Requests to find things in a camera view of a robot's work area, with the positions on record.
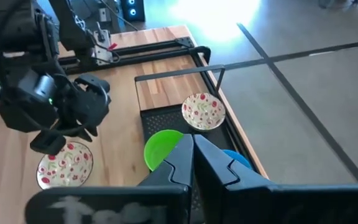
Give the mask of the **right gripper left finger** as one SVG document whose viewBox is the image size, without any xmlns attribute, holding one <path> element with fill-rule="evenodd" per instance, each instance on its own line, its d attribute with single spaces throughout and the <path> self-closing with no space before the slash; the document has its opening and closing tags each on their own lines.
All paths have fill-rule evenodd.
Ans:
<svg viewBox="0 0 358 224">
<path fill-rule="evenodd" d="M 186 134 L 134 187 L 54 187 L 25 206 L 26 223 L 188 223 L 194 141 Z"/>
</svg>

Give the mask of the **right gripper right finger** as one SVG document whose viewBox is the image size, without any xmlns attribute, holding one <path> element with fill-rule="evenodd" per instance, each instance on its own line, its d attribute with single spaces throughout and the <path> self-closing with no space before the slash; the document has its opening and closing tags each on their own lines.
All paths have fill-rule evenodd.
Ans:
<svg viewBox="0 0 358 224">
<path fill-rule="evenodd" d="M 194 165 L 207 223 L 358 224 L 358 184 L 276 184 L 194 137 Z"/>
</svg>

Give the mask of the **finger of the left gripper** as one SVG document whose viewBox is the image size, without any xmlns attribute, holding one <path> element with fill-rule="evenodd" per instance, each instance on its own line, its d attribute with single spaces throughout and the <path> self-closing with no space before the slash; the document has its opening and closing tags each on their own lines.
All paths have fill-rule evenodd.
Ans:
<svg viewBox="0 0 358 224">
<path fill-rule="evenodd" d="M 30 142 L 30 148 L 42 154 L 57 155 L 66 145 L 65 136 L 79 137 L 88 142 L 92 141 L 91 135 L 94 135 L 94 127 L 86 126 L 57 126 L 53 129 L 43 127 L 29 128 L 29 132 L 40 131 L 38 135 Z"/>
<path fill-rule="evenodd" d="M 73 103 L 73 115 L 81 126 L 78 136 L 97 137 L 97 127 L 109 113 L 110 84 L 89 73 L 78 76 L 74 84 L 78 94 Z"/>
</svg>

